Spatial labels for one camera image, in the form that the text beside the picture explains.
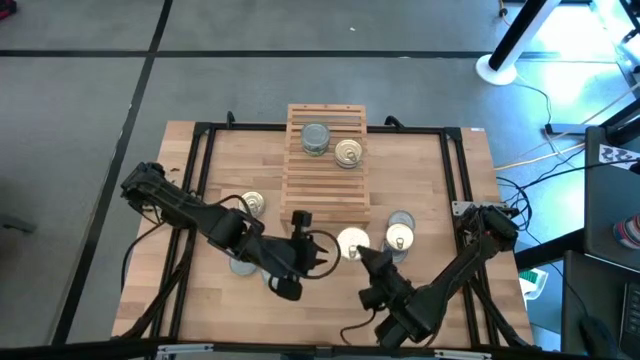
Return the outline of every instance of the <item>gray concrete floor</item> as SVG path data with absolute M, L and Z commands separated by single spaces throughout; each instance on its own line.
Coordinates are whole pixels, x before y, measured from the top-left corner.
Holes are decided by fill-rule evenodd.
M 162 1 L 110 3 L 22 1 L 19 14 L 0 22 L 0 50 L 146 50 Z M 510 10 L 513 19 L 518 7 Z M 497 1 L 491 0 L 347 0 L 322 6 L 312 0 L 176 1 L 160 49 L 491 51 L 507 29 L 497 11 Z M 628 89 L 607 34 L 587 7 L 556 9 L 528 50 L 562 55 L 560 61 L 517 64 L 527 81 L 551 97 L 554 121 L 578 123 Z M 0 57 L 0 212 L 38 225 L 28 236 L 0 230 L 2 347 L 48 341 L 142 62 Z M 490 86 L 476 76 L 474 63 L 156 59 L 120 179 L 136 163 L 156 157 L 167 121 L 222 121 L 232 110 L 241 122 L 284 122 L 286 105 L 294 102 L 364 104 L 372 124 L 393 114 L 407 125 L 484 127 L 494 163 L 501 165 L 544 141 L 544 98 L 515 85 Z M 632 99 L 627 96 L 594 123 Z M 549 151 L 544 147 L 530 156 Z M 557 161 L 501 175 L 526 183 Z M 532 233 L 549 240 L 582 226 L 582 192 L 580 174 L 531 188 Z M 504 195 L 510 196 L 508 189 Z M 116 191 L 71 342 L 109 337 L 120 262 L 139 221 Z M 522 236 L 519 247 L 532 244 Z M 559 332 L 561 279 L 549 271 L 547 289 L 529 303 L 529 315 L 533 324 Z

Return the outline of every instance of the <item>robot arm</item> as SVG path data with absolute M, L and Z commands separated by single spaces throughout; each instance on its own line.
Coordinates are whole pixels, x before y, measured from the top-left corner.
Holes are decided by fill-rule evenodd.
M 263 236 L 264 224 L 252 216 L 220 203 L 205 204 L 168 182 L 164 175 L 160 164 L 138 164 L 121 185 L 122 197 L 138 212 L 148 205 L 157 206 L 162 210 L 162 220 L 169 225 L 179 229 L 196 227 L 212 246 L 279 278 L 279 296 L 298 300 L 302 291 L 299 279 L 326 262 L 317 259 L 317 254 L 327 251 L 313 242 L 313 235 L 302 231 L 311 225 L 310 213 L 294 212 L 291 239 Z
M 365 310 L 382 306 L 389 310 L 389 316 L 375 328 L 382 347 L 395 349 L 407 338 L 419 343 L 434 334 L 449 299 L 474 278 L 485 261 L 499 251 L 512 250 L 518 234 L 517 226 L 493 206 L 469 207 L 456 225 L 472 242 L 431 284 L 418 288 L 398 273 L 389 253 L 358 248 L 371 285 L 359 292 L 360 301 Z

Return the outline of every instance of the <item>gold can lid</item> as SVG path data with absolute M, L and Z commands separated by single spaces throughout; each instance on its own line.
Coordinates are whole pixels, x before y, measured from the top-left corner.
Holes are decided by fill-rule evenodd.
M 342 164 L 357 164 L 362 159 L 362 146 L 351 139 L 340 141 L 334 151 L 336 160 Z
M 406 251 L 413 244 L 413 230 L 405 224 L 393 224 L 387 229 L 387 244 L 397 251 Z
M 262 213 L 264 213 L 265 202 L 264 202 L 264 198 L 262 197 L 262 195 L 260 195 L 260 193 L 257 193 L 255 191 L 249 191 L 242 194 L 242 198 L 244 199 L 244 201 L 247 202 L 247 205 L 249 206 L 249 211 L 251 212 L 251 215 L 253 215 L 253 217 L 257 218 L 260 215 L 262 215 Z M 247 212 L 247 210 L 244 208 L 244 205 L 242 204 L 241 201 L 238 201 L 238 208 L 240 208 L 240 210 L 244 212 Z
M 369 247 L 369 235 L 359 228 L 348 227 L 338 234 L 338 244 L 340 245 L 340 253 L 347 260 L 360 260 L 360 252 L 358 246 Z

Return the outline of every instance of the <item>wooden crate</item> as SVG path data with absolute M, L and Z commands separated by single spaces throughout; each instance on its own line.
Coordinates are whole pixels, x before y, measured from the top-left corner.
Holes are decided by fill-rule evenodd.
M 329 148 L 322 156 L 309 156 L 302 149 L 300 131 L 309 123 L 325 124 L 331 131 Z M 362 163 L 355 169 L 343 169 L 335 162 L 335 146 L 344 139 L 362 146 Z M 316 228 L 365 228 L 371 219 L 368 177 L 364 106 L 289 105 L 280 207 L 285 229 L 294 210 L 311 212 Z

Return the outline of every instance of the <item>wooden table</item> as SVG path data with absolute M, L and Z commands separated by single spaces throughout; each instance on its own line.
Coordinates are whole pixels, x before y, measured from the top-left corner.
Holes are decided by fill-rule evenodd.
M 193 127 L 194 122 L 169 122 L 158 155 L 158 162 L 167 169 L 168 179 L 178 186 L 183 177 Z M 462 129 L 462 134 L 474 200 L 499 201 L 484 130 Z M 210 203 L 229 194 L 258 191 L 267 201 L 266 213 L 261 217 L 266 224 L 265 234 L 288 237 L 279 221 L 278 206 L 285 133 L 218 130 L 215 136 L 205 201 Z M 368 141 L 371 223 L 366 230 L 372 247 L 381 245 L 387 218 L 392 211 L 404 209 L 411 212 L 417 221 L 416 240 L 398 268 L 416 285 L 431 282 L 456 255 L 438 136 L 369 134 Z M 449 145 L 452 164 L 457 164 L 453 143 Z M 198 179 L 202 153 L 199 151 L 200 158 L 196 161 L 193 188 Z M 457 166 L 453 168 L 458 198 L 462 198 Z M 151 226 L 143 219 L 139 233 Z M 113 327 L 114 335 L 129 329 L 156 295 L 170 233 L 171 228 L 163 226 L 135 248 Z M 325 248 L 330 247 L 329 241 L 323 240 L 321 244 Z M 513 253 L 498 254 L 487 262 L 486 267 L 495 303 L 518 334 L 531 343 L 531 329 Z M 229 259 L 199 235 L 179 338 L 212 342 L 341 345 L 339 330 L 342 327 L 370 317 L 358 300 L 358 290 L 368 287 L 368 276 L 360 262 L 343 261 L 331 276 L 315 281 L 303 280 L 303 286 L 300 301 L 283 300 L 263 284 L 259 272 L 249 277 L 231 273 Z M 168 333 L 172 300 L 166 309 L 161 334 Z M 488 343 L 484 313 L 477 299 L 475 309 L 481 340 Z M 373 328 L 384 316 L 386 312 L 368 327 L 347 332 L 347 338 L 354 345 L 375 345 Z M 444 324 L 434 345 L 470 346 L 461 292 L 449 301 Z M 403 346 L 414 345 L 407 341 Z

